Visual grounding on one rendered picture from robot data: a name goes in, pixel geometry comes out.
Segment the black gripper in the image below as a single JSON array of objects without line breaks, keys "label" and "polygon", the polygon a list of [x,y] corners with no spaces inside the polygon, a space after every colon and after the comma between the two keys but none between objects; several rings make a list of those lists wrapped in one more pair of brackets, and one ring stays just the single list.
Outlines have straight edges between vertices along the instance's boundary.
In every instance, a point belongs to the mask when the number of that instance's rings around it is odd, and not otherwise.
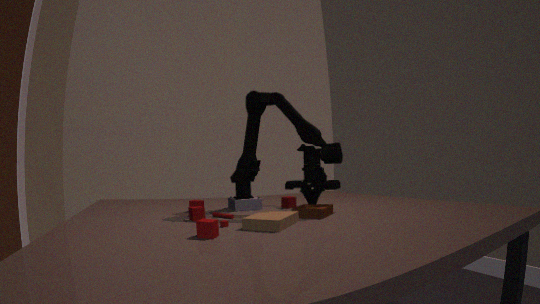
[{"label": "black gripper", "polygon": [[[322,191],[336,190],[340,188],[340,182],[338,180],[326,180],[323,182],[323,179],[321,179],[321,170],[322,167],[320,164],[304,165],[304,168],[302,168],[302,171],[304,171],[303,182],[287,181],[285,184],[285,190],[301,188],[300,192],[302,192],[304,195],[308,205],[317,204]],[[311,189],[311,187],[314,187],[314,189]]]}]

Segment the red square block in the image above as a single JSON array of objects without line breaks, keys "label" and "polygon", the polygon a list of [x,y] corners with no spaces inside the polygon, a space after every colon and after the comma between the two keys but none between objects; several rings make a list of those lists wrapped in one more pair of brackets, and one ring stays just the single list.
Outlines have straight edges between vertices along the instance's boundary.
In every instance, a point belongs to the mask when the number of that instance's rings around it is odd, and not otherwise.
[{"label": "red square block", "polygon": [[295,208],[296,207],[296,198],[295,196],[285,196],[281,197],[282,208]]},{"label": "red square block", "polygon": [[189,201],[189,207],[197,207],[197,206],[204,207],[204,201],[199,201],[199,200],[191,200],[191,201]]},{"label": "red square block", "polygon": [[215,239],[219,236],[219,220],[200,219],[196,221],[197,238]]},{"label": "red square block", "polygon": [[188,211],[189,211],[189,220],[191,221],[199,221],[200,219],[206,219],[206,215],[205,215],[205,210],[204,210],[204,207],[202,206],[197,206],[197,207],[189,207],[188,206]]}]

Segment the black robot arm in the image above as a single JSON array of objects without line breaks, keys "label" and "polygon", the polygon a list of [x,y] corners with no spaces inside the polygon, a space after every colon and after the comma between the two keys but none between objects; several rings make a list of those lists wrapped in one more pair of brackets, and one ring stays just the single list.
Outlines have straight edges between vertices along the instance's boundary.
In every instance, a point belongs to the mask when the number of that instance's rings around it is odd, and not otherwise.
[{"label": "black robot arm", "polygon": [[321,147],[315,149],[314,146],[302,144],[297,151],[304,151],[304,164],[320,164],[320,159],[324,164],[342,163],[341,143],[327,144],[321,137],[321,131],[303,119],[283,94],[251,91],[247,94],[245,102],[248,116],[243,153],[231,177],[232,183],[236,183],[236,197],[233,197],[235,199],[254,198],[251,196],[250,182],[254,182],[255,176],[260,171],[260,160],[256,158],[260,119],[266,106],[272,105],[276,105],[294,124],[303,142]]}]

